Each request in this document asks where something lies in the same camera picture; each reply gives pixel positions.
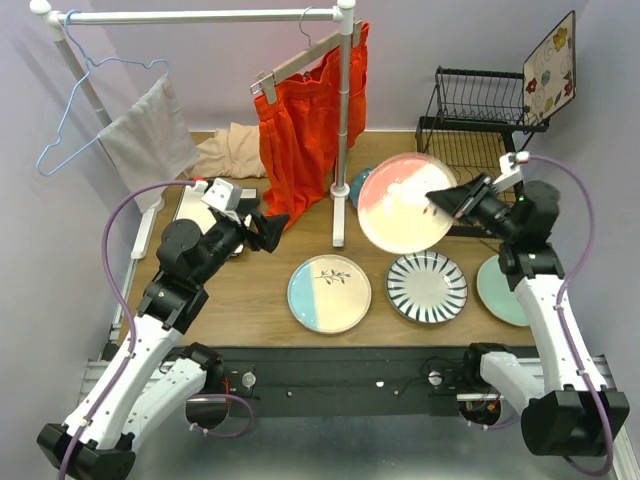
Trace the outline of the blue striped round plate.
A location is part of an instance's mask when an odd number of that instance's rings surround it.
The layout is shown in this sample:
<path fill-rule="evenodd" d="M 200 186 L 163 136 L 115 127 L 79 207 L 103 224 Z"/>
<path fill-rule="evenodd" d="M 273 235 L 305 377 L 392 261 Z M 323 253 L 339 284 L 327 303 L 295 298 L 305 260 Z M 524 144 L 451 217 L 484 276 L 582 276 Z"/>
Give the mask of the blue striped round plate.
<path fill-rule="evenodd" d="M 461 268 L 449 257 L 431 250 L 394 259 L 386 272 L 385 288 L 399 314 L 425 325 L 453 320 L 468 298 L 468 284 Z"/>

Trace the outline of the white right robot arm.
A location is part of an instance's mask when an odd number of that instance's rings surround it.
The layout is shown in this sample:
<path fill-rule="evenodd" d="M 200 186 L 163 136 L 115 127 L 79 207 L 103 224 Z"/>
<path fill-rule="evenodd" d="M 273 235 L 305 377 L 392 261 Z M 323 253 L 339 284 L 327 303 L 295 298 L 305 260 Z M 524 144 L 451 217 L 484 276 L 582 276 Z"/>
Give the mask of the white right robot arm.
<path fill-rule="evenodd" d="M 494 387 L 517 412 L 532 454 L 611 459 L 630 407 L 591 359 L 568 299 L 569 277 L 548 241 L 558 191 L 532 181 L 508 205 L 491 178 L 480 175 L 426 196 L 438 210 L 500 239 L 500 270 L 529 320 L 543 374 L 537 380 L 505 346 L 475 343 L 459 370 L 462 384 L 474 392 Z"/>

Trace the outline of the light blue round plate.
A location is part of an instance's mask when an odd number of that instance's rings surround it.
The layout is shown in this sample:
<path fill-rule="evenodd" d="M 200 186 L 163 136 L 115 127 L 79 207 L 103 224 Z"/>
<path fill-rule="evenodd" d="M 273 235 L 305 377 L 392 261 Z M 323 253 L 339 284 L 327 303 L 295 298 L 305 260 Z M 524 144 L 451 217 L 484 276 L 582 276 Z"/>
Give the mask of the light blue round plate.
<path fill-rule="evenodd" d="M 336 254 L 312 257 L 290 277 L 287 302 L 294 318 L 310 331 L 335 335 L 356 327 L 371 305 L 364 270 Z"/>

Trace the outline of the teal scalloped ceramic plate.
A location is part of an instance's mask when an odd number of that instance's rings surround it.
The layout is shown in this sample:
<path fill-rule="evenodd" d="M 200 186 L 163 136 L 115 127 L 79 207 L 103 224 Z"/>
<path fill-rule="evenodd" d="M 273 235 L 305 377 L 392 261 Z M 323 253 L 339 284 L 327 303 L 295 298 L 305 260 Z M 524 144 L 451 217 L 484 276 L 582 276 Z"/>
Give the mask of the teal scalloped ceramic plate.
<path fill-rule="evenodd" d="M 360 192 L 372 171 L 372 167 L 363 168 L 354 176 L 350 183 L 349 199 L 354 209 L 358 208 Z"/>

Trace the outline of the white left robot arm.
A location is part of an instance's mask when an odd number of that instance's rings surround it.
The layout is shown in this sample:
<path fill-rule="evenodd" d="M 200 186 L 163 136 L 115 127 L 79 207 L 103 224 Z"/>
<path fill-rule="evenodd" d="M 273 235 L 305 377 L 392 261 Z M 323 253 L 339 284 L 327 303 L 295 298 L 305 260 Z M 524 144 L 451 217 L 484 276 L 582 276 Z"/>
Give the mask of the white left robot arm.
<path fill-rule="evenodd" d="M 247 244 L 273 252 L 278 246 L 289 217 L 265 216 L 258 204 L 213 202 L 208 209 L 215 223 L 208 231 L 189 219 L 166 226 L 156 251 L 160 268 L 129 316 L 128 336 L 81 404 L 38 435 L 60 478 L 126 478 L 142 443 L 174 410 L 220 387 L 222 361 L 199 343 L 186 347 L 161 379 L 150 378 L 206 304 L 206 282 L 235 250 Z"/>

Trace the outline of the flower pattern square plate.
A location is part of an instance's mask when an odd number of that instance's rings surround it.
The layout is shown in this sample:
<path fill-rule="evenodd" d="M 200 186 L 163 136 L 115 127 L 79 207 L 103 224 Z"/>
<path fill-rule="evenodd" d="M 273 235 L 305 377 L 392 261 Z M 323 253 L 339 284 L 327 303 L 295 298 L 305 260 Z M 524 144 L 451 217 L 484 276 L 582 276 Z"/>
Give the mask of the flower pattern square plate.
<path fill-rule="evenodd" d="M 538 126 L 576 96 L 576 14 L 570 11 L 523 64 L 523 123 Z"/>

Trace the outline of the floral round plate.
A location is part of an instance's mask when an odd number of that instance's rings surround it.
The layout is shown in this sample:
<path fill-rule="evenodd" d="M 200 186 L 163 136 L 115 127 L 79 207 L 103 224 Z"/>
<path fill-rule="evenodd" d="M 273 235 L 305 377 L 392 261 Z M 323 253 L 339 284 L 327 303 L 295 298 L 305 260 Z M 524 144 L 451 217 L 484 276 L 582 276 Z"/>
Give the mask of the floral round plate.
<path fill-rule="evenodd" d="M 479 268 L 476 289 L 484 306 L 495 317 L 512 326 L 530 326 L 524 309 L 500 270 L 497 255 L 490 257 Z"/>

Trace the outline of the pink round plate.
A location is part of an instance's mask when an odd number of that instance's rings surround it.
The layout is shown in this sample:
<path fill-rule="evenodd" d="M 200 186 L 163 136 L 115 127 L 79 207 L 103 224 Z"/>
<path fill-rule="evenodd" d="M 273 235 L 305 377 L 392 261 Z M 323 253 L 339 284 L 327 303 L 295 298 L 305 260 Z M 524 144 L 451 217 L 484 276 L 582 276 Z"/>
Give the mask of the pink round plate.
<path fill-rule="evenodd" d="M 427 195 L 457 185 L 450 168 L 428 155 L 395 155 L 372 170 L 357 201 L 359 225 L 376 247 L 404 255 L 438 243 L 453 218 Z"/>

